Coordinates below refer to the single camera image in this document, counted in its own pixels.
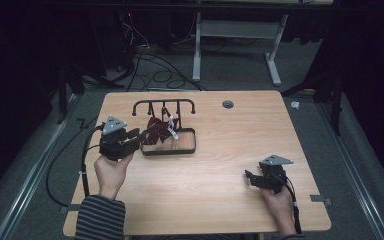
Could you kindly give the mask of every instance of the black metal frame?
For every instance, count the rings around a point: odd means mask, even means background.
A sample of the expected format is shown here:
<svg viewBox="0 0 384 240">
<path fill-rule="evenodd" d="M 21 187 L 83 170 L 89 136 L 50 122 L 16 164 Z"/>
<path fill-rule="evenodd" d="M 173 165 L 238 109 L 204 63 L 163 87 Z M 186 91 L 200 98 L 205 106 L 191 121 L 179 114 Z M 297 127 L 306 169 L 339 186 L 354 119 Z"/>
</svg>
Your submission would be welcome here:
<svg viewBox="0 0 384 240">
<path fill-rule="evenodd" d="M 196 150 L 195 130 L 193 128 L 183 128 L 182 127 L 182 116 L 181 116 L 181 113 L 180 113 L 180 102 L 189 102 L 192 105 L 192 110 L 191 110 L 192 114 L 195 114 L 195 103 L 192 100 L 190 100 L 190 99 L 141 100 L 141 101 L 136 102 L 133 105 L 132 115 L 133 116 L 137 115 L 136 107 L 139 104 L 146 103 L 146 104 L 148 104 L 148 112 L 147 112 L 147 114 L 148 115 L 152 115 L 153 117 L 155 117 L 155 111 L 154 111 L 154 106 L 153 106 L 153 103 L 155 103 L 155 102 L 163 103 L 163 107 L 166 106 L 167 102 L 175 102 L 176 103 L 176 106 L 177 106 L 176 114 L 178 115 L 178 119 L 179 119 L 179 122 L 178 122 L 179 123 L 179 128 L 176 129 L 176 131 L 177 132 L 191 132 L 191 133 L 193 133 L 194 146 L 195 147 L 191 148 L 191 149 L 179 149 L 179 150 L 144 151 L 143 144 L 141 144 L 142 154 L 145 155 L 145 156 L 153 156 L 153 155 L 175 155 L 175 154 L 191 154 L 191 153 L 194 153 L 195 150 Z"/>
</svg>

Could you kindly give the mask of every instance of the hand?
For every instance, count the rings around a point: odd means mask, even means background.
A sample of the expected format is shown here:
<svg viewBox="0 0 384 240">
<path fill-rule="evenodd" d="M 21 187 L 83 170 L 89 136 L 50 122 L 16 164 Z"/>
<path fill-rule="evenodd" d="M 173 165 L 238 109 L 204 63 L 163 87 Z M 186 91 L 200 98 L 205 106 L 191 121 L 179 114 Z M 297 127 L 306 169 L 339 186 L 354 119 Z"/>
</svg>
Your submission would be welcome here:
<svg viewBox="0 0 384 240">
<path fill-rule="evenodd" d="M 283 186 L 282 190 L 277 194 L 268 189 L 260 188 L 260 191 L 266 200 L 270 213 L 276 220 L 280 237 L 296 234 L 292 218 L 292 196 L 288 189 Z"/>
<path fill-rule="evenodd" d="M 95 172 L 99 182 L 99 195 L 114 200 L 126 179 L 127 166 L 133 159 L 133 153 L 121 161 L 111 161 L 101 155 L 95 161 Z"/>
</svg>

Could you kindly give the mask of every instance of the electrical cord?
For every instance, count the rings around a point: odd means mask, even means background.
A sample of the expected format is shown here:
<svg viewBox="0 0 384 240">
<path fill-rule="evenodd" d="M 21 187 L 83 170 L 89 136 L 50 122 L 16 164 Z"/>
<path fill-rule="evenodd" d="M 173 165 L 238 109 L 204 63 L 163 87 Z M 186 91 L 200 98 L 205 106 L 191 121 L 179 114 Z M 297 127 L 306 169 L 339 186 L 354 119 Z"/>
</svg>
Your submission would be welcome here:
<svg viewBox="0 0 384 240">
<path fill-rule="evenodd" d="M 289 193 L 291 194 L 291 197 L 292 197 L 292 208 L 293 208 L 293 214 L 294 214 L 294 221 L 295 221 L 295 230 L 297 231 L 298 234 L 301 234 L 302 231 L 301 231 L 301 224 L 300 224 L 300 221 L 299 221 L 299 209 L 298 209 L 298 203 L 297 203 L 297 199 L 295 197 L 295 189 L 294 189 L 294 186 L 292 185 L 292 181 L 286 177 L 287 181 L 291 184 L 292 188 L 287 184 L 285 183 L 282 179 L 280 179 L 278 176 L 274 175 L 274 174 L 271 174 L 271 176 L 275 177 L 277 180 L 279 180 L 279 182 L 281 182 L 285 187 L 286 189 L 288 189 Z"/>
<path fill-rule="evenodd" d="M 133 80 L 135 79 L 136 74 L 137 74 L 138 69 L 139 69 L 139 61 L 140 61 L 141 56 L 142 56 L 143 52 L 145 51 L 145 49 L 146 49 L 146 48 L 143 48 L 143 49 L 142 49 L 142 51 L 141 51 L 140 54 L 139 54 L 138 59 L 136 60 L 136 69 L 135 69 L 135 72 L 133 73 L 132 78 L 130 79 L 129 85 L 128 85 L 127 88 L 126 88 L 126 92 L 130 91 L 130 89 L 132 88 Z"/>
<path fill-rule="evenodd" d="M 87 135 L 86 137 L 86 140 L 85 140 L 85 143 L 83 145 L 83 151 L 82 151 L 82 159 L 81 159 L 81 165 L 80 165 L 80 174 L 82 175 L 82 183 L 83 183 L 83 189 L 84 189 L 84 192 L 85 192 L 85 197 L 89 196 L 90 195 L 90 192 L 89 192 L 89 182 L 88 182 L 88 179 L 87 179 L 87 171 L 86 171 L 86 163 L 85 163 L 85 160 L 86 160 L 86 153 L 96 147 L 96 146 L 93 146 L 93 147 L 89 147 L 90 145 L 90 141 L 92 140 L 92 136 L 93 134 L 98 131 L 98 130 L 101 130 L 104 128 L 105 126 L 105 123 L 101 124 L 100 126 L 97 126 L 95 127 L 95 129 L 93 129 L 92 131 L 89 132 L 89 134 Z"/>
<path fill-rule="evenodd" d="M 151 78 L 146 75 L 137 75 L 143 82 L 143 87 L 140 89 L 140 92 L 142 92 L 144 89 L 146 89 L 147 92 L 149 92 L 148 86 L 151 84 Z"/>
<path fill-rule="evenodd" d="M 220 39 L 219 37 L 217 37 L 217 38 L 208 38 L 208 37 L 206 37 L 206 38 L 203 38 L 203 40 L 207 40 L 207 41 L 209 41 L 209 40 L 218 40 L 218 39 Z M 205 49 L 204 47 L 202 47 L 202 45 L 201 45 L 201 51 L 203 51 L 203 52 L 207 52 L 207 53 L 215 53 L 215 52 L 219 52 L 219 51 L 221 51 L 224 47 L 226 47 L 226 43 L 227 43 L 227 40 L 226 40 L 226 38 L 221 38 L 221 46 L 220 47 L 218 47 L 217 49 L 214 49 L 214 50 L 207 50 L 207 49 Z"/>
<path fill-rule="evenodd" d="M 157 74 L 161 74 L 161 73 L 165 73 L 165 72 L 168 72 L 168 73 L 169 73 L 169 77 L 168 77 L 167 79 L 165 79 L 165 80 L 157 80 L 157 78 L 156 78 Z M 186 85 L 186 81 L 185 81 L 184 79 L 172 80 L 173 75 L 177 75 L 177 76 L 181 77 L 181 76 L 180 76 L 178 73 L 176 73 L 176 72 L 172 72 L 172 71 L 170 71 L 170 70 L 163 70 L 163 71 L 158 71 L 158 72 L 154 73 L 154 75 L 153 75 L 152 78 L 153 78 L 153 80 L 154 80 L 155 82 L 161 82 L 161 83 L 166 82 L 166 83 L 167 83 L 166 86 L 167 86 L 167 88 L 169 88 L 169 89 L 180 89 L 181 87 L 183 87 L 184 85 Z M 177 86 L 173 86 L 173 85 L 174 85 L 175 83 L 177 83 L 177 82 L 180 82 L 180 84 L 177 85 Z"/>
<path fill-rule="evenodd" d="M 150 54 L 150 53 L 144 54 L 144 56 L 152 56 L 153 58 L 156 58 L 156 59 L 159 59 L 159 60 L 165 62 L 165 63 L 168 64 L 171 68 L 174 69 L 175 73 L 177 73 L 177 74 L 181 77 L 182 81 L 185 81 L 185 82 L 188 82 L 188 83 L 192 84 L 192 85 L 193 85 L 194 87 L 196 87 L 199 91 L 202 91 L 202 89 L 206 90 L 202 85 L 200 85 L 200 84 L 198 84 L 198 83 L 196 83 L 196 82 L 193 82 L 193 81 L 191 81 L 190 79 L 188 79 L 187 77 L 185 77 L 185 76 L 184 76 L 184 75 L 183 75 L 183 74 L 182 74 L 182 73 L 181 73 L 175 66 L 173 66 L 170 62 L 168 62 L 168 61 L 165 60 L 164 58 L 159 57 L 159 56 L 154 55 L 154 54 Z"/>
<path fill-rule="evenodd" d="M 195 37 L 191 37 L 190 38 L 190 36 L 192 34 L 192 31 L 193 31 L 193 27 L 195 26 L 195 21 L 196 21 L 196 13 L 193 15 L 192 24 L 191 24 L 191 27 L 190 27 L 189 32 L 186 35 L 186 37 L 183 40 L 179 41 L 179 42 L 172 43 L 173 46 L 181 44 L 181 43 L 184 43 L 184 42 L 188 42 L 188 41 L 190 41 L 190 40 L 195 38 Z"/>
<path fill-rule="evenodd" d="M 49 176 L 50 176 L 50 173 L 51 173 L 51 169 L 52 169 L 52 166 L 55 164 L 56 160 L 58 159 L 58 157 L 64 152 L 64 150 L 70 145 L 70 143 L 84 130 L 86 129 L 93 121 L 95 121 L 98 117 L 94 117 L 92 120 L 90 120 L 86 125 L 83 126 L 83 128 L 80 129 L 80 131 L 78 131 L 76 134 L 74 134 L 73 137 L 71 137 L 71 139 L 67 142 L 67 144 L 57 153 L 57 155 L 52 159 L 51 161 L 51 164 L 49 165 L 48 167 L 48 171 L 46 173 L 46 192 L 48 194 L 48 196 L 58 205 L 60 205 L 61 207 L 68 207 L 68 204 L 66 203 L 63 203 L 61 201 L 59 201 L 58 199 L 56 199 L 56 197 L 54 197 L 54 195 L 52 194 L 51 190 L 50 190 L 50 187 L 49 187 Z"/>
<path fill-rule="evenodd" d="M 132 12 L 128 12 L 127 15 L 128 15 L 128 17 L 129 17 L 129 19 L 130 19 L 130 24 L 131 24 L 132 29 L 135 30 L 135 32 L 136 32 L 139 36 L 141 36 L 141 37 L 143 38 L 143 40 L 145 40 L 145 42 L 146 42 L 146 47 L 149 48 L 149 42 L 148 42 L 148 39 L 146 39 L 146 37 L 144 37 L 144 36 L 143 36 L 143 35 L 136 29 L 135 25 L 133 24 L 133 14 L 132 14 Z"/>
</svg>

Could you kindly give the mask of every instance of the wooden table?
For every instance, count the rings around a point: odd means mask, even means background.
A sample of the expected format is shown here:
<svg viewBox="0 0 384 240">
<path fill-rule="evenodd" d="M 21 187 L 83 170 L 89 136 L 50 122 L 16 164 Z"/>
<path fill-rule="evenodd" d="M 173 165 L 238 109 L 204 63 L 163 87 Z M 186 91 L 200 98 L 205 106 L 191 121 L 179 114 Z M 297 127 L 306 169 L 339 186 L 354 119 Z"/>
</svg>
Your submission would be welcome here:
<svg viewBox="0 0 384 240">
<path fill-rule="evenodd" d="M 112 115 L 127 122 L 126 130 L 144 130 L 148 105 L 138 105 L 137 115 L 132 116 L 137 101 L 177 98 L 195 103 L 195 114 L 191 114 L 189 103 L 181 103 L 181 116 L 182 126 L 196 131 L 196 152 L 164 156 L 144 156 L 140 150 L 135 153 L 117 196 L 127 208 L 126 235 L 276 231 L 260 191 L 250 186 L 244 174 L 247 169 L 261 175 L 258 162 L 273 154 L 294 161 L 284 169 L 295 187 L 303 231 L 330 228 L 324 204 L 310 199 L 319 191 L 277 91 L 110 93 L 98 123 Z M 232 101 L 233 108 L 224 108 L 225 100 Z M 175 105 L 166 106 L 174 114 Z M 97 132 L 91 145 L 99 138 Z M 98 193 L 93 169 L 98 156 L 94 148 L 86 158 L 91 194 Z M 79 178 L 72 204 L 83 199 Z M 68 213 L 65 235 L 74 235 L 76 219 L 77 212 Z"/>
</svg>

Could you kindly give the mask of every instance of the cloth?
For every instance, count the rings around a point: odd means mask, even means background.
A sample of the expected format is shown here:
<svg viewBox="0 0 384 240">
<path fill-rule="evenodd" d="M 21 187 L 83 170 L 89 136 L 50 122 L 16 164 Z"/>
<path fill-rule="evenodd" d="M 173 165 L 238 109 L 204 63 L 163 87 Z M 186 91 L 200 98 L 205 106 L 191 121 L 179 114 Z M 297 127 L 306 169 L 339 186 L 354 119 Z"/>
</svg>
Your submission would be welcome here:
<svg viewBox="0 0 384 240">
<path fill-rule="evenodd" d="M 80 206 L 74 239 L 123 239 L 126 207 L 99 195 L 86 197 Z"/>
</svg>

